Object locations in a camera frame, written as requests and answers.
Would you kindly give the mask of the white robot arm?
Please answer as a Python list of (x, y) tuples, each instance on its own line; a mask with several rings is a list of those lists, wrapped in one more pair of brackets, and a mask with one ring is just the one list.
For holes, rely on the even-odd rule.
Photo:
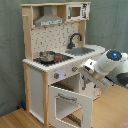
[(128, 54), (110, 49), (97, 61), (86, 60), (79, 66), (78, 71), (103, 90), (113, 85), (113, 82), (107, 78), (111, 71), (115, 72), (119, 84), (128, 86)]

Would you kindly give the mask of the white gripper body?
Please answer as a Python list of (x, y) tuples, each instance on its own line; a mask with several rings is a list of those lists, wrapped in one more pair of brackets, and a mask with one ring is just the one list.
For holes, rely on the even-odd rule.
[(113, 86), (114, 83), (106, 78), (104, 75), (101, 75), (96, 72), (94, 65), (96, 62), (92, 59), (88, 59), (86, 62), (82, 63), (78, 71), (87, 79), (92, 81), (97, 87), (107, 90), (110, 86)]

